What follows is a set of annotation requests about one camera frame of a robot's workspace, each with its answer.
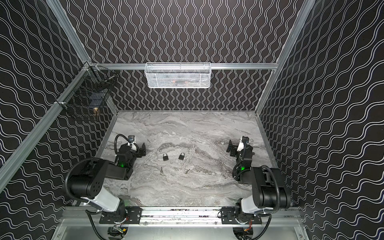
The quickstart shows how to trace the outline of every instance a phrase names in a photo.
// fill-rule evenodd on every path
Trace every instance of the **marble tabletop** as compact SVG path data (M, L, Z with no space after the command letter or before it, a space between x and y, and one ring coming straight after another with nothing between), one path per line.
M271 166L253 112L119 112L103 159L114 161L113 141L119 133L135 135L137 144L147 148L129 180L104 180L104 187L126 205L232 206L251 195L250 185L232 179L235 158L226 152L229 140L238 144L241 136L250 138L252 165ZM179 160L182 152L184 160Z

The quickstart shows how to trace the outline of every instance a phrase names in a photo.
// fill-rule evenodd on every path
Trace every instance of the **wavy patterned wallpaper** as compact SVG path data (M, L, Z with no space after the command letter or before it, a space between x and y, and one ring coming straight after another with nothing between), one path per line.
M276 62L303 0L61 0L93 62Z
M83 65L44 0L0 1L0 166Z
M63 111L0 193L0 240L49 240L66 205L62 184L72 165L95 156L112 114L77 122Z
M120 71L112 92L120 110L255 110L271 70L213 70L210 88L149 88L144 71Z
M82 67L45 0L0 1L1 166ZM0 240L51 239L71 203L61 185L79 159L94 156L111 121L55 120L0 193Z
M318 0L260 115L317 239L384 238L384 1Z

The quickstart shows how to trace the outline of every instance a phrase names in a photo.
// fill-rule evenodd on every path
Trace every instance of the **wire mesh basket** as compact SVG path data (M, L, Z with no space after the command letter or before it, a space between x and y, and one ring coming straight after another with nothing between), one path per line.
M146 63L150 88L209 88L211 63Z
M116 72L107 68L90 67L66 100L59 104L75 120L98 120L117 76Z

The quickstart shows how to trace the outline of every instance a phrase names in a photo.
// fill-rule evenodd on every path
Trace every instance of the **black wire basket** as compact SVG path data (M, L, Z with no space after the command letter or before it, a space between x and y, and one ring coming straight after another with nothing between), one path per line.
M78 121L97 121L111 89L117 79L117 73L104 67L92 66L84 74L65 102L59 103L68 116Z

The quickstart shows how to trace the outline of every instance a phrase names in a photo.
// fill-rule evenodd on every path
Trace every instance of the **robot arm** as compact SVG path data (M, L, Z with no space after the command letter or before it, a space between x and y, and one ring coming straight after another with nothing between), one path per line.
M119 224L125 221L127 215L124 201L103 187L109 165L108 160L100 158L81 160L67 173L63 186L70 198L95 207Z
M252 167L253 147L249 138L242 136L238 146L229 141L227 152L236 157L232 176L240 184L251 184L252 195L236 203L238 214L274 213L290 207L290 197L277 168Z
M127 142L117 148L117 140L119 137L124 138ZM114 141L115 162L110 163L106 172L107 178L128 180L133 173L133 165L136 158L146 155L146 146L143 143L141 148L136 144L135 136L128 137L118 134Z

